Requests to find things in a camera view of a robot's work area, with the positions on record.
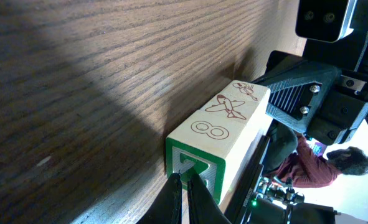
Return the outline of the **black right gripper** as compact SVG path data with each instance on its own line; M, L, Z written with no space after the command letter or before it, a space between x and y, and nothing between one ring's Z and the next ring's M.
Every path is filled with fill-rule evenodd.
M368 74L274 50L264 75L267 115L330 146L351 140L368 115Z

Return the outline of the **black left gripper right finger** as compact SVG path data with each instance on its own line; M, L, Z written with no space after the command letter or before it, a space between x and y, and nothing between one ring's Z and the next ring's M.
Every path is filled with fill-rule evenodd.
M190 224L231 224L196 172L187 182L187 194Z

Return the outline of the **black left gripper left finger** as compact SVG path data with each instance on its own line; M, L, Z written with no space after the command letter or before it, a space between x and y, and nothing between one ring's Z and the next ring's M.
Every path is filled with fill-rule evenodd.
M169 176L148 211L137 224L181 224L182 223L182 182L181 175Z

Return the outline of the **white block table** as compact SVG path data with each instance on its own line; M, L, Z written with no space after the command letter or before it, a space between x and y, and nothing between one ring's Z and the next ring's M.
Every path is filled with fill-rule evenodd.
M199 174L220 203L259 128L256 116L239 121L197 110L166 138L167 175L180 173L187 189L191 175Z

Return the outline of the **white block violin picture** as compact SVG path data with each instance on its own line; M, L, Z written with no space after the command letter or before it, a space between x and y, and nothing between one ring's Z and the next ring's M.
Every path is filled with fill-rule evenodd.
M269 89L249 95L224 90L202 108L202 118L191 129L216 140L227 139L244 131L258 132L265 125Z

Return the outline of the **person in red shirt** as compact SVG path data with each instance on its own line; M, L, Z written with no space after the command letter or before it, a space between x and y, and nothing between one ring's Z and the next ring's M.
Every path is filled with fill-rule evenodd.
M368 156L357 147L338 149L317 156L303 134L273 121L268 129L270 143L263 160L264 176L288 179L296 188L322 188L331 185L339 175L368 174Z

